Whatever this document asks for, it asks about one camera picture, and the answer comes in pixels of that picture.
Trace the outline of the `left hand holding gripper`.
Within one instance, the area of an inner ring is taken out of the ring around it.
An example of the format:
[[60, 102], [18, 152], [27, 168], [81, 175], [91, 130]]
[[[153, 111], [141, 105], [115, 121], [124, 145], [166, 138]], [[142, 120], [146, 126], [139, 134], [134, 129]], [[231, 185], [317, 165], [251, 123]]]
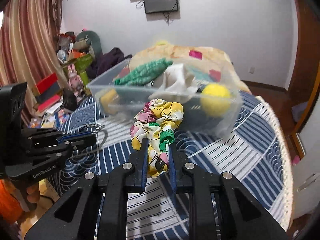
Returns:
[[20, 189], [15, 189], [14, 194], [23, 211], [34, 211], [36, 209], [37, 202], [40, 199], [39, 183], [36, 182], [28, 187], [22, 185]]

